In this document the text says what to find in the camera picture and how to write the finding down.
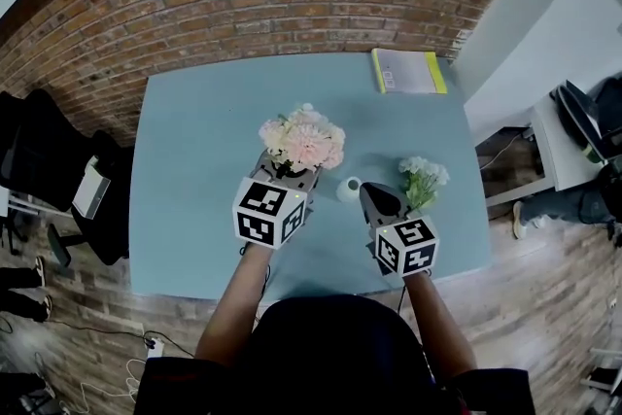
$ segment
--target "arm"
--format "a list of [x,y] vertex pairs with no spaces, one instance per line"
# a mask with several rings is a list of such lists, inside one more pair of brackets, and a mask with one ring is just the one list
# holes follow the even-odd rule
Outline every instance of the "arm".
[[442,382],[475,370],[473,350],[425,272],[404,277],[432,372]]
[[233,366],[253,332],[272,250],[249,244],[196,347],[195,357]]

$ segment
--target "sneaker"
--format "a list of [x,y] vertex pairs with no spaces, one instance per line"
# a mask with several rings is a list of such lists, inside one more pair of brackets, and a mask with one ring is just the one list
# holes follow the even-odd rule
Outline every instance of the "sneaker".
[[52,386],[48,383],[46,378],[40,373],[37,374],[37,377],[39,377],[42,381],[46,383],[46,387],[44,388],[44,391],[50,395],[50,398],[56,399],[56,393],[54,392],[54,389],[52,389]]
[[546,227],[546,216],[535,218],[533,220],[533,224],[536,228],[545,228]]
[[514,208],[512,211],[514,212],[514,224],[512,228],[514,230],[514,237],[517,239],[524,239],[527,236],[527,227],[521,224],[521,207],[523,203],[521,201],[517,201],[514,203]]
[[40,287],[45,287],[46,286],[46,272],[45,272],[45,267],[43,263],[43,258],[41,258],[40,256],[38,256],[35,259],[35,270],[37,270],[37,273],[41,277]]
[[49,295],[46,295],[45,299],[43,300],[43,303],[46,307],[46,312],[48,313],[46,320],[49,320],[50,315],[52,314],[52,298]]

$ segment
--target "light blue table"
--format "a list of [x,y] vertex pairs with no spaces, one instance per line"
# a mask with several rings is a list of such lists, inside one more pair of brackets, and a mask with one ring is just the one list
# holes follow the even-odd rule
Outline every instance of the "light blue table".
[[[446,66],[441,65],[448,75]],[[264,299],[384,291],[365,247],[360,203],[343,204],[351,175],[398,186],[397,162],[423,156],[451,181],[427,210],[440,236],[434,278],[491,262],[484,192],[462,96],[380,94],[367,53],[282,55],[210,64],[151,77],[132,171],[132,290],[218,298],[240,259],[231,204],[263,149],[261,124],[310,102],[346,132],[345,159],[320,178],[314,213],[272,260]]]

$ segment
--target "pink flower bouquet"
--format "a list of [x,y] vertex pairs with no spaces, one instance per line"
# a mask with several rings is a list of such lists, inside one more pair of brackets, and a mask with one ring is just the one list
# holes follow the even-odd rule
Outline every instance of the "pink flower bouquet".
[[328,118],[304,104],[288,117],[266,121],[259,137],[275,163],[288,166],[294,173],[322,166],[334,168],[343,161],[346,134]]

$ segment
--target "hand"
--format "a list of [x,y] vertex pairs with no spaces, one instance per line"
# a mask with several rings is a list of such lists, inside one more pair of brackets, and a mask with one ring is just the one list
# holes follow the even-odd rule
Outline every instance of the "hand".
[[257,244],[256,242],[247,242],[243,247],[240,248],[240,255],[245,256],[247,253],[260,253],[266,254],[269,253],[272,256],[274,250],[272,248],[268,248],[267,246],[262,246],[261,244]]
[[408,285],[409,282],[419,282],[421,280],[429,280],[432,277],[432,271],[427,268],[423,271],[418,271],[417,273],[413,273],[411,275],[406,275],[402,277],[404,281],[404,285]]

